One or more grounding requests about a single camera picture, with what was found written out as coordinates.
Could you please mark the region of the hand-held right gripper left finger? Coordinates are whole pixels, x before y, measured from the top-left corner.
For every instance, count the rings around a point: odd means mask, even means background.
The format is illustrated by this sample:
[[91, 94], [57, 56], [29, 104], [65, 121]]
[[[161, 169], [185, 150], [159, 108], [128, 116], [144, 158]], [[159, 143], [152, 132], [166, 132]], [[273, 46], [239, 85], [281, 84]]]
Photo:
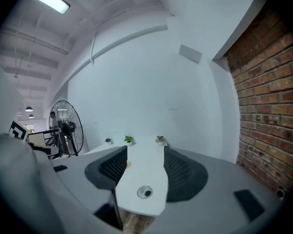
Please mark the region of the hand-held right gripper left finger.
[[116, 199], [116, 186], [128, 159], [127, 146], [58, 158], [51, 161], [61, 182], [92, 215], [123, 230]]

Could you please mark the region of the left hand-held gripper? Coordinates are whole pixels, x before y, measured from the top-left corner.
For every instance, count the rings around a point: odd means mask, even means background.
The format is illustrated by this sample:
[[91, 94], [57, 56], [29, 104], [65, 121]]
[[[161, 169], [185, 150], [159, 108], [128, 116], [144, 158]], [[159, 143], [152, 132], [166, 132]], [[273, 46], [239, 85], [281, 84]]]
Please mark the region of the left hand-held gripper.
[[27, 130], [0, 120], [0, 198], [36, 234], [117, 234], [66, 189], [48, 157], [55, 146], [29, 145]]

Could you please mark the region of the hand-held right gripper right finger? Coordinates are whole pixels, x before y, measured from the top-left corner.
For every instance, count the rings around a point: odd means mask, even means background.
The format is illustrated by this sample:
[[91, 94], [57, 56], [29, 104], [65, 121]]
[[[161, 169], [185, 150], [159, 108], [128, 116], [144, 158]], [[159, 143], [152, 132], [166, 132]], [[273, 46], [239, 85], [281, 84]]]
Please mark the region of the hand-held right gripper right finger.
[[237, 165], [164, 148], [168, 192], [146, 234], [259, 234], [280, 199]]

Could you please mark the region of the black framed beige partition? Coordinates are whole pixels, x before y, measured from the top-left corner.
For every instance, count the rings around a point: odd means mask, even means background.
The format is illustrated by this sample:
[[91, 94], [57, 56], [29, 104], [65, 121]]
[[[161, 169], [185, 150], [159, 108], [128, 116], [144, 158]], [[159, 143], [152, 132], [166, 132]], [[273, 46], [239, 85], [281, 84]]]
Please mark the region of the black framed beige partition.
[[53, 132], [56, 132], [56, 130], [48, 130], [48, 131], [43, 131], [43, 132], [30, 133], [28, 135], [29, 144], [30, 145], [35, 144], [35, 145], [40, 145], [40, 146], [55, 146]]

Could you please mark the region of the white table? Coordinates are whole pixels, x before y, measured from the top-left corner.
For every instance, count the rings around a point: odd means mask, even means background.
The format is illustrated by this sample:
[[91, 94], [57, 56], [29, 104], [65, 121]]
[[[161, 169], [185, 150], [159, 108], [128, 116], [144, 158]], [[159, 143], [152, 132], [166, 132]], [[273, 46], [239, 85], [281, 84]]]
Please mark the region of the white table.
[[[103, 144], [87, 154], [121, 146], [122, 143]], [[141, 199], [137, 196], [137, 190], [145, 185], [153, 189], [153, 194], [147, 199]], [[167, 191], [164, 146], [153, 142], [128, 146], [127, 167], [116, 186], [118, 207], [136, 214], [159, 216], [165, 209]]]

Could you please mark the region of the round silver table grommet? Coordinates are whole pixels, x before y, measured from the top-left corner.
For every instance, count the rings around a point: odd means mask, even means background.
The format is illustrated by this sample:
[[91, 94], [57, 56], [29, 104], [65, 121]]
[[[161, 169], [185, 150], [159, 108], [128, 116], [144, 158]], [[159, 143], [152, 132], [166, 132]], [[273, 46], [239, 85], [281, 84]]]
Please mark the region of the round silver table grommet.
[[137, 196], [141, 199], [147, 199], [153, 194], [153, 189], [150, 186], [142, 186], [137, 190]]

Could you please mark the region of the large black pedestal fan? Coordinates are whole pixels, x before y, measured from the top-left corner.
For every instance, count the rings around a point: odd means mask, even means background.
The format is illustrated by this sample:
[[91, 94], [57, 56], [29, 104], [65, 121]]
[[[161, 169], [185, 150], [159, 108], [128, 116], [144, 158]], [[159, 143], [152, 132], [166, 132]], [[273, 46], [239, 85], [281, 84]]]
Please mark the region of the large black pedestal fan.
[[69, 102], [59, 100], [51, 108], [51, 111], [55, 112], [59, 127], [59, 140], [62, 147], [62, 151], [59, 151], [59, 154], [77, 156], [83, 147], [84, 135], [82, 124], [75, 108]]

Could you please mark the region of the grey wall panel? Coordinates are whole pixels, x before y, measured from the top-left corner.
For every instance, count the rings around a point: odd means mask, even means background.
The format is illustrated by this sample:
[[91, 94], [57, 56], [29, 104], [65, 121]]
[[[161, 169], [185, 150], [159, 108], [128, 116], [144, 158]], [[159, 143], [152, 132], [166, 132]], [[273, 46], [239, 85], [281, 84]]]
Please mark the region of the grey wall panel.
[[179, 54], [196, 64], [200, 63], [202, 57], [201, 52], [182, 44], [179, 47]]

